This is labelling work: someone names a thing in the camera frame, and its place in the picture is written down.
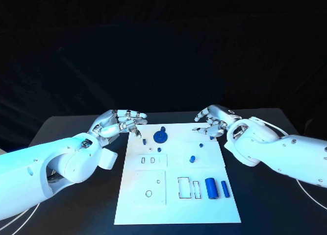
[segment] robotic arm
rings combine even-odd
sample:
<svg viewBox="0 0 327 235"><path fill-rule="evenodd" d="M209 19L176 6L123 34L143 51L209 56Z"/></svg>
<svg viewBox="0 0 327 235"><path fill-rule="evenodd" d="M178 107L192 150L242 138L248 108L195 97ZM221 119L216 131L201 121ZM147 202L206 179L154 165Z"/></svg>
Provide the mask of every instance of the robotic arm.
<svg viewBox="0 0 327 235"><path fill-rule="evenodd" d="M117 153L104 146L120 133L131 132L141 138L137 124L147 124L146 114L110 110L97 118L88 133L0 155L0 220L84 182L97 166L113 168ZM46 168L56 171L49 177Z"/></svg>
<svg viewBox="0 0 327 235"><path fill-rule="evenodd" d="M327 141L287 133L264 120L242 119L234 111L211 105L198 114L195 121L208 116L209 128L193 131L211 137L227 132L225 148L248 166L264 162L274 171L327 188ZM284 134L283 137L270 128Z"/></svg>

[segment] black curtain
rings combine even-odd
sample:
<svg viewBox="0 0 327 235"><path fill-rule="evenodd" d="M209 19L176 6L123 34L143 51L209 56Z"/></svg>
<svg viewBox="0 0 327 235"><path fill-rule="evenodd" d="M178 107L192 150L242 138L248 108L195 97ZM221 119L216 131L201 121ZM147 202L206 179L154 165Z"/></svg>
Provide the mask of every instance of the black curtain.
<svg viewBox="0 0 327 235"><path fill-rule="evenodd" d="M327 107L327 11L221 4L0 1L0 148L108 109L278 107L303 132Z"/></svg>

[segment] oval hole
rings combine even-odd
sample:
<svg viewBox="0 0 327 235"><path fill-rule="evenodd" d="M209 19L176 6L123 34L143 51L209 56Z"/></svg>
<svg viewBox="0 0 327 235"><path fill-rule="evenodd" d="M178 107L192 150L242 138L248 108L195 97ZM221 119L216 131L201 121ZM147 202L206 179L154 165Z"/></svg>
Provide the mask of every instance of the oval hole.
<svg viewBox="0 0 327 235"><path fill-rule="evenodd" d="M146 192L146 196L152 197L152 191L150 190Z"/></svg>
<svg viewBox="0 0 327 235"><path fill-rule="evenodd" d="M28 173L33 176L33 170L30 169L30 167L28 167Z"/></svg>

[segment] table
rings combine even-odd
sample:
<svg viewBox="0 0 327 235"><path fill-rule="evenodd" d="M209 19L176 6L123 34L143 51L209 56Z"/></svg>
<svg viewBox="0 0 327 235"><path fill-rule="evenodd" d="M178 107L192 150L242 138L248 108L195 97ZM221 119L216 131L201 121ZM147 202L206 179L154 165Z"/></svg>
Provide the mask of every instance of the table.
<svg viewBox="0 0 327 235"><path fill-rule="evenodd" d="M147 114L149 124L189 123L198 112ZM257 116L283 128L296 129L280 109L237 110L245 118ZM97 116L51 117L30 146L87 132ZM90 179L64 189L41 203L19 234L91 235L202 235L202 234L327 234L327 211L310 200L293 178L274 172L264 163L248 167L219 145L232 185L241 224L114 225L129 134L120 135L108 149L118 153L113 170L97 168ZM313 196L327 199L327 189L303 183ZM2 234L13 232L32 210Z"/></svg>

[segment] white board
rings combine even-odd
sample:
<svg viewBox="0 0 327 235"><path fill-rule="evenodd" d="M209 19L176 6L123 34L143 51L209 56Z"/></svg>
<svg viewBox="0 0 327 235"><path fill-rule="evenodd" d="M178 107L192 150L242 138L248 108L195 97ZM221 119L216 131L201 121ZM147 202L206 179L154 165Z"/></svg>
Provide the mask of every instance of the white board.
<svg viewBox="0 0 327 235"><path fill-rule="evenodd" d="M162 126L169 139L159 144L153 135ZM140 125L143 138L130 134L116 225L241 223L218 141L193 133L195 127L208 124ZM216 181L218 199L208 198L205 179L211 177ZM224 180L229 198L224 196Z"/></svg>

